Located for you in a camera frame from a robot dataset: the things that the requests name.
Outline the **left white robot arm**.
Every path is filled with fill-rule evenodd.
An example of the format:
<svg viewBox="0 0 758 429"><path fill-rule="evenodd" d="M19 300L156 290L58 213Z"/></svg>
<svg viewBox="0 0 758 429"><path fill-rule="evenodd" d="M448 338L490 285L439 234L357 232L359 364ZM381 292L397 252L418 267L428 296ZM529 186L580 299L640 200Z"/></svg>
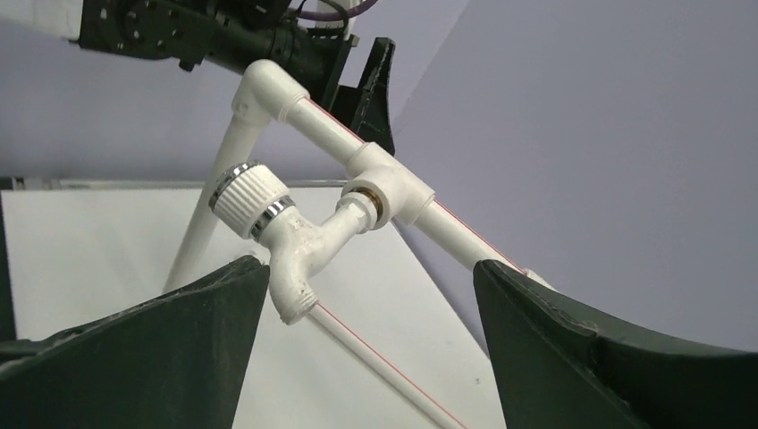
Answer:
<svg viewBox="0 0 758 429"><path fill-rule="evenodd" d="M203 62L243 73L257 60L279 64L328 113L393 153L389 80L396 45L377 38L358 84L341 84L353 31L369 1L83 0L4 1L1 17L84 50L142 60Z"/></svg>

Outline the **white plastic water faucet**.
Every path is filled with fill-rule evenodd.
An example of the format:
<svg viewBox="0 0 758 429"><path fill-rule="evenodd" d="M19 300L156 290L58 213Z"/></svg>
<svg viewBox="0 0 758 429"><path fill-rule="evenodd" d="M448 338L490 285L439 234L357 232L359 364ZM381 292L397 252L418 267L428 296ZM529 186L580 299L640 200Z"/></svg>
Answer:
<svg viewBox="0 0 758 429"><path fill-rule="evenodd" d="M268 290L283 323L293 325L318 304L309 280L354 236L371 231L381 206L368 191L345 191L335 212L310 222L291 190L265 165L236 164L222 173L208 202L212 213L269 252Z"/></svg>

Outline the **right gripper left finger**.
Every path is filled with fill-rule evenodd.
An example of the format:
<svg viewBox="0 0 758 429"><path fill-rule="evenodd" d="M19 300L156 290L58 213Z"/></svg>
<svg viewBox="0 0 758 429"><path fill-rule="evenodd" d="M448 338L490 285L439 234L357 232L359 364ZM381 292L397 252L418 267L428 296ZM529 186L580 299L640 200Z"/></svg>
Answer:
<svg viewBox="0 0 758 429"><path fill-rule="evenodd" d="M269 274L240 257L114 315L3 342L2 427L232 427Z"/></svg>

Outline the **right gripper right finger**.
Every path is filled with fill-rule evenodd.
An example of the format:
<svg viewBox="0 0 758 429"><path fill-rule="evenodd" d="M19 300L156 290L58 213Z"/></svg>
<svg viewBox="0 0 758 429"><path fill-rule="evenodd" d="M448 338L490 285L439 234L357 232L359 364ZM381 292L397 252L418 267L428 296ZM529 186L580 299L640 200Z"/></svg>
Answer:
<svg viewBox="0 0 758 429"><path fill-rule="evenodd" d="M632 324L495 260L473 286L509 428L754 428L757 356Z"/></svg>

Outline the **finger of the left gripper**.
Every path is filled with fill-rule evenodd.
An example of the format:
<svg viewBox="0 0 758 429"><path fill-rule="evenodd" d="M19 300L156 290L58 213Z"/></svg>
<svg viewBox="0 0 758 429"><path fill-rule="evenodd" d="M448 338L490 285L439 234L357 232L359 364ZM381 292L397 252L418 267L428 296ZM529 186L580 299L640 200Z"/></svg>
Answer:
<svg viewBox="0 0 758 429"><path fill-rule="evenodd" d="M375 142L395 156L389 112L389 82L396 44L376 38L358 85L340 85L332 116L366 142Z"/></svg>

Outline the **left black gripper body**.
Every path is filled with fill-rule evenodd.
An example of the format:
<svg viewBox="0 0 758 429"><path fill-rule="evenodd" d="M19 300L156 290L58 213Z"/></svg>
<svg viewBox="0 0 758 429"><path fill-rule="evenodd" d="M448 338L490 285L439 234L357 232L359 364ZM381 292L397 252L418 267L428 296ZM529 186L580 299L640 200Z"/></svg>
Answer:
<svg viewBox="0 0 758 429"><path fill-rule="evenodd" d="M305 29L295 23L274 28L269 58L279 64L320 106L329 110L357 37L343 28Z"/></svg>

